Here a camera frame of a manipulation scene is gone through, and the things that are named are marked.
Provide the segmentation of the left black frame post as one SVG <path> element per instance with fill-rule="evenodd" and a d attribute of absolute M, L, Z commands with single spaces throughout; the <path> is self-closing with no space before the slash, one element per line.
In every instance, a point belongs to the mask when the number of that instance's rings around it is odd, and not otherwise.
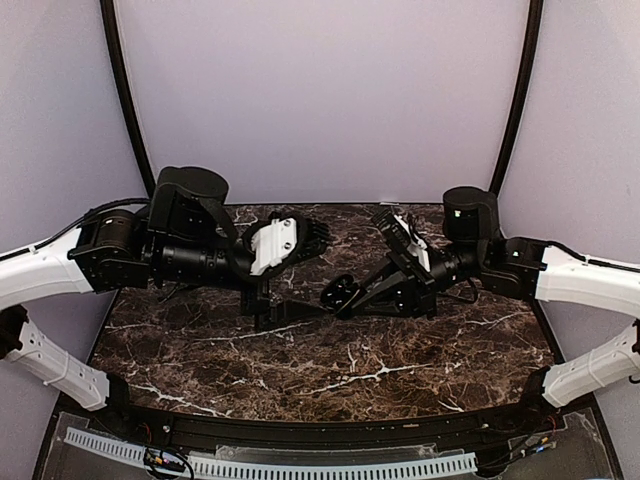
<path fill-rule="evenodd" d="M 116 12 L 116 2 L 113 0 L 100 0 L 99 6 L 109 62 L 125 128 L 134 155 L 137 172 L 142 181 L 146 196 L 151 200 L 156 188 L 156 177 L 152 170 L 143 139 L 142 128 L 134 105 L 128 71 L 125 65 L 124 49 Z"/>

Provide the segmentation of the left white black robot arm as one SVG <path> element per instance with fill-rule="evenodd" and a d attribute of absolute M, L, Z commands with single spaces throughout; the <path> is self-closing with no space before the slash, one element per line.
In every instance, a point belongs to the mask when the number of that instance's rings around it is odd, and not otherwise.
<path fill-rule="evenodd" d="M 144 289 L 173 282 L 237 291 L 240 310 L 259 329 L 313 316 L 304 302 L 273 304 L 269 283 L 287 268 L 322 255 L 328 226 L 298 213 L 273 213 L 239 232 L 224 203 L 219 174 L 167 167 L 150 199 L 113 201 L 56 235 L 1 257 L 1 357 L 21 365 L 120 436 L 141 427 L 127 383 L 93 369 L 56 345 L 28 317 L 26 304 L 70 293 Z"/>

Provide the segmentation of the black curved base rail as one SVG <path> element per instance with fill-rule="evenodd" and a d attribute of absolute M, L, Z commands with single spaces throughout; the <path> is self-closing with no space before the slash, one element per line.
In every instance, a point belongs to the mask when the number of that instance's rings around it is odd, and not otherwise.
<path fill-rule="evenodd" d="M 220 446 L 347 450 L 434 444 L 501 446 L 534 432 L 558 431 L 560 415 L 539 415 L 518 404 L 404 420 L 364 422 L 268 422 L 214 418 L 131 405 L 123 414 L 88 412 L 61 395 L 55 411 L 78 415 L 97 429 L 126 440 L 214 451 Z"/>

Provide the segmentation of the black earbud charging case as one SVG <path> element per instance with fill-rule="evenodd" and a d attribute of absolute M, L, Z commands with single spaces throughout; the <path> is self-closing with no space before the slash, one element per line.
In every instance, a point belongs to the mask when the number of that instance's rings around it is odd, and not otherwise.
<path fill-rule="evenodd" d="M 343 274 L 331 281 L 321 292 L 321 305 L 335 316 L 342 315 L 359 294 L 360 287 L 351 274 Z"/>

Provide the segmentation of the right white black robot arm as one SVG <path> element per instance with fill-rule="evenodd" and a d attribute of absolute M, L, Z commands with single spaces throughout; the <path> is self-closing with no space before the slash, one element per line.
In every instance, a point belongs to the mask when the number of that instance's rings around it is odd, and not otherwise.
<path fill-rule="evenodd" d="M 372 218 L 389 252 L 362 282 L 342 275 L 321 294 L 336 317 L 383 315 L 432 318 L 437 297 L 452 286 L 477 279 L 489 292 L 517 300 L 559 301 L 639 316 L 639 268 L 596 258 L 554 242 L 506 238 L 497 197 L 462 186 L 443 195 L 443 233 L 435 248 L 389 208 Z"/>

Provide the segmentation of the right black frame post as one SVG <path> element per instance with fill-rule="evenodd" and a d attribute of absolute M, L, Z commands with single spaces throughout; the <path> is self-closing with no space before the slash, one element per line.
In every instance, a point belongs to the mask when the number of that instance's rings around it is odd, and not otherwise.
<path fill-rule="evenodd" d="M 505 124 L 503 138 L 491 176 L 491 181 L 489 183 L 489 191 L 496 197 L 499 197 L 504 186 L 521 120 L 524 114 L 530 81 L 534 69 L 543 11 L 543 0 L 529 1 L 526 28 L 513 96 Z"/>

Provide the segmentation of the black frame post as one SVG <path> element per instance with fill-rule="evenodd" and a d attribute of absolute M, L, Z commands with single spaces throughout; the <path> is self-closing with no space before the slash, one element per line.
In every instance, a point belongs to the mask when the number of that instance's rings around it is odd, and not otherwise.
<path fill-rule="evenodd" d="M 534 69 L 543 11 L 543 0 L 529 1 L 526 28 L 513 96 L 505 124 L 503 138 L 491 176 L 491 181 L 489 183 L 489 191 L 496 197 L 499 197 L 504 186 L 521 120 L 524 114 L 530 81 Z"/>
<path fill-rule="evenodd" d="M 142 128 L 134 105 L 128 71 L 125 65 L 124 49 L 116 12 L 116 2 L 113 0 L 100 0 L 99 6 L 109 62 L 125 128 L 134 155 L 137 172 L 142 181 L 146 196 L 151 200 L 156 188 L 156 177 L 152 170 L 143 139 Z"/>

